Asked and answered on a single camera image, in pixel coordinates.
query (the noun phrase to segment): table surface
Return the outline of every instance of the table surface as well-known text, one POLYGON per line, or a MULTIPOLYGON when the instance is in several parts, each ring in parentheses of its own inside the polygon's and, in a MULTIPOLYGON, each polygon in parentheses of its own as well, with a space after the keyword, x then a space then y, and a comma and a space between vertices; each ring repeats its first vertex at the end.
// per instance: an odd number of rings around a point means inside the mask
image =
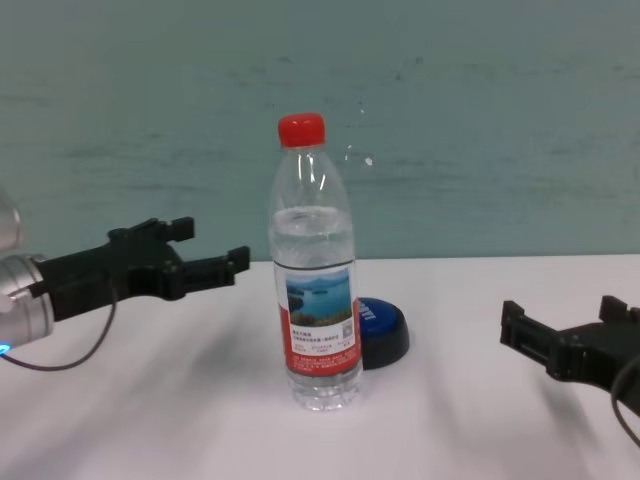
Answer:
MULTIPOLYGON (((638 478, 605 392, 554 382, 498 339, 505 299, 555 328, 596 321, 603 294, 640 305, 640 256, 373 260, 357 275, 359 294, 404 311, 412 346, 365 372, 349 408, 290 399, 271 265, 254 263, 233 288, 123 302, 75 370, 0 362, 0 478, 638 478)), ((14 355, 75 359, 106 316, 14 355)))

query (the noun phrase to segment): teal wall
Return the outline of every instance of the teal wall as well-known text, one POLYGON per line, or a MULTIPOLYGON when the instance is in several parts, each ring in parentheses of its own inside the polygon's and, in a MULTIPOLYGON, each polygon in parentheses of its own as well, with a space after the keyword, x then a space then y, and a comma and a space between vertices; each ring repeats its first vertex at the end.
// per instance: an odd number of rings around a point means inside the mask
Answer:
POLYGON ((360 257, 638 252, 639 18, 632 0, 3 0, 1 183, 29 250, 193 215, 188 256, 265 259, 276 122, 316 110, 360 257))

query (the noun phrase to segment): silver metal part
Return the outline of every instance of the silver metal part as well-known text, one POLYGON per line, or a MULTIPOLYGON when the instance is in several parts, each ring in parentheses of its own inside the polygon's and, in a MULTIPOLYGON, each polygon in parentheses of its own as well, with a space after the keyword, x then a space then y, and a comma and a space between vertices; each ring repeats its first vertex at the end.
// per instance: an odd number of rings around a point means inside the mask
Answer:
POLYGON ((11 348, 46 337, 53 330, 53 309, 48 294, 33 298, 27 287, 42 280, 37 257, 12 255, 0 261, 0 294, 14 303, 0 314, 0 344, 11 348))

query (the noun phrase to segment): black cable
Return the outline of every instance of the black cable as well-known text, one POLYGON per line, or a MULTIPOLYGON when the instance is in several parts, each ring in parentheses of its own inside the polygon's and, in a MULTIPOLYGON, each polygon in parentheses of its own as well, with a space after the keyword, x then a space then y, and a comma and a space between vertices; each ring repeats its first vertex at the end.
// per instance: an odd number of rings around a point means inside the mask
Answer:
POLYGON ((629 438, 635 443, 638 448, 640 448, 640 437, 631 430, 631 427, 627 423, 627 421, 620 413, 620 406, 618 405, 618 399, 620 398, 620 393, 625 386, 626 381, 629 379, 629 374, 633 372, 636 367, 640 367, 640 355, 635 357, 629 363, 627 363, 616 375, 616 378, 613 380, 613 385, 611 386, 611 406, 613 407, 613 413, 615 414, 618 422, 620 422, 620 426, 625 431, 629 438))
POLYGON ((39 372, 60 372, 62 370, 69 370, 70 368, 77 367, 78 365, 83 364, 87 360, 89 360, 94 353, 100 348, 102 342, 107 337, 109 330, 111 329, 111 324, 113 323, 113 319, 116 316, 116 310, 118 305, 118 292, 116 291, 115 286, 113 285, 113 281, 109 279, 109 287, 111 289, 111 311, 109 312, 109 317, 107 318, 107 323, 105 323, 104 328, 102 329, 102 333, 96 343, 91 347, 83 357, 79 358, 75 362, 68 363, 66 365, 55 365, 52 367, 47 367, 43 365, 34 365, 32 363, 23 362, 22 360, 18 360, 17 358, 10 357, 9 355, 0 355, 0 357, 4 358, 7 362, 13 363, 14 365, 18 365, 19 367, 28 368, 30 370, 36 370, 39 372))

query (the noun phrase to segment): plastic bottle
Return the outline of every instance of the plastic bottle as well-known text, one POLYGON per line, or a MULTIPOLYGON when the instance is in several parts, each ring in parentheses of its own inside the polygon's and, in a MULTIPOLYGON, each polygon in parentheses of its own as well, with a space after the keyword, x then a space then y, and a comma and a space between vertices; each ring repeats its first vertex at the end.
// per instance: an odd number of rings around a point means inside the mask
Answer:
POLYGON ((283 117, 278 133, 269 240, 289 383, 303 407, 333 410, 357 396, 362 371, 349 200, 320 115, 283 117))

